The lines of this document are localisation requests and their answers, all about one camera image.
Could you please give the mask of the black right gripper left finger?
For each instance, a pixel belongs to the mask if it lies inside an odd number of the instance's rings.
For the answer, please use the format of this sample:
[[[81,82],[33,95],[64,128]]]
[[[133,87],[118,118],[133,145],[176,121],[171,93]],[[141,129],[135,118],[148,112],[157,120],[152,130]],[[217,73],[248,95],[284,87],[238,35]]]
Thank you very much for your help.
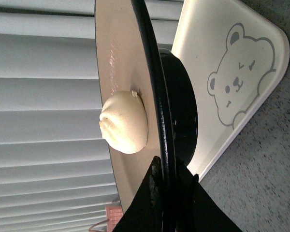
[[[162,231],[162,182],[160,158],[155,156],[115,232]]]

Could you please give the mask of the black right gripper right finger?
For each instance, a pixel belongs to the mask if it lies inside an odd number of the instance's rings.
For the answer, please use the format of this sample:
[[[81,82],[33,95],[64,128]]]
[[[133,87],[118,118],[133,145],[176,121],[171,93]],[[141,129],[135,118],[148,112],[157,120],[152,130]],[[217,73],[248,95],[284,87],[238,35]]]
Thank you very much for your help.
[[[215,204],[182,162],[176,163],[178,232],[239,232],[239,227]]]

